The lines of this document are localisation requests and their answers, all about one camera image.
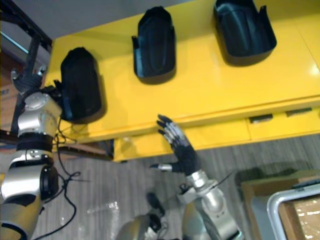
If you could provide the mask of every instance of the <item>black container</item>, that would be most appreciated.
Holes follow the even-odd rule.
[[[134,72],[140,79],[170,77],[176,68],[176,35],[170,14],[162,7],[146,11],[132,37]]]
[[[258,12],[252,0],[217,0],[213,12],[219,45],[228,63],[255,64],[276,47],[266,6]]]
[[[91,123],[105,113],[103,89],[95,58],[84,47],[69,51],[61,64],[61,118],[73,124]]]

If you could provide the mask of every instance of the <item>wire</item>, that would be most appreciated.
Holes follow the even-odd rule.
[[[58,227],[57,229],[51,231],[51,232],[48,232],[44,235],[41,235],[33,240],[40,240],[40,239],[43,239],[49,235],[52,235],[58,231],[60,231],[61,229],[65,228],[69,223],[71,223],[71,221],[75,218],[76,214],[77,214],[77,206],[70,200],[70,198],[67,196],[67,192],[68,192],[68,185],[69,185],[69,182],[70,181],[79,181],[79,182],[89,182],[88,180],[82,180],[82,179],[73,179],[73,177],[79,177],[81,175],[81,172],[80,171],[76,171],[76,172],[73,172],[73,173],[69,173],[65,166],[63,165],[62,163],[62,160],[61,160],[61,156],[60,156],[60,151],[59,151],[59,144],[62,144],[62,143],[65,143],[67,141],[67,139],[71,139],[73,140],[75,143],[77,142],[75,139],[73,138],[70,138],[68,136],[65,136],[62,131],[60,130],[60,123],[61,123],[61,118],[58,122],[58,125],[57,125],[57,130],[58,130],[58,133],[55,135],[54,137],[54,140],[55,140],[55,144],[56,144],[56,150],[57,150],[57,155],[58,155],[58,160],[59,160],[59,163],[63,169],[63,171],[65,172],[65,174],[68,175],[68,178],[65,179],[62,175],[60,175],[58,173],[58,176],[62,179],[63,181],[63,185],[60,189],[60,191],[54,195],[52,198],[50,198],[49,200],[45,201],[44,203],[49,203],[51,202],[53,199],[55,199],[56,197],[58,197],[62,192],[64,192],[64,198],[67,200],[67,202],[73,207],[73,214],[71,216],[71,218],[62,226]],[[63,142],[60,142],[59,141],[59,134],[61,135],[61,137],[63,138]]]
[[[220,184],[222,184],[225,180],[227,180],[234,172],[230,172],[226,177],[224,177],[217,185],[215,186],[219,186]]]

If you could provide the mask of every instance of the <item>gray carpet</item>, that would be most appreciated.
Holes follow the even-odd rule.
[[[296,170],[320,169],[320,135],[202,150],[198,155],[202,168],[211,178],[221,180],[233,172],[220,188],[245,239],[251,240],[240,182],[287,175]],[[168,208],[164,221],[169,227],[164,238],[181,239],[183,206],[179,205],[175,194],[185,177],[149,169],[153,163],[171,161],[175,161],[173,155],[134,159],[127,163],[87,158],[65,161],[67,170],[81,171],[81,178],[90,182],[69,184],[67,194],[77,206],[77,215],[67,228],[46,239],[113,240],[124,223],[150,209],[145,198],[149,191],[155,192]],[[55,165],[62,173],[58,162]],[[72,212],[63,196],[48,203],[33,236],[59,227]]]

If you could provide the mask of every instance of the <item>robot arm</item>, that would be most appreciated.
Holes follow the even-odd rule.
[[[230,215],[223,192],[217,180],[208,179],[201,169],[195,150],[183,131],[171,119],[159,115],[159,133],[169,142],[178,161],[154,164],[161,171],[184,173],[188,185],[181,187],[179,200],[186,204],[182,231],[187,239],[231,240],[243,235]]]
[[[31,239],[44,200],[58,191],[52,146],[60,106],[46,93],[25,99],[18,118],[18,144],[1,186],[0,239]]]

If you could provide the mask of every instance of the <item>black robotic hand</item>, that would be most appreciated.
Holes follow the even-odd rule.
[[[158,117],[159,120],[156,123],[161,128],[158,132],[169,142],[178,161],[166,164],[153,164],[150,167],[162,171],[184,173],[186,176],[200,170],[197,154],[184,132],[170,118],[163,115],[158,115]]]

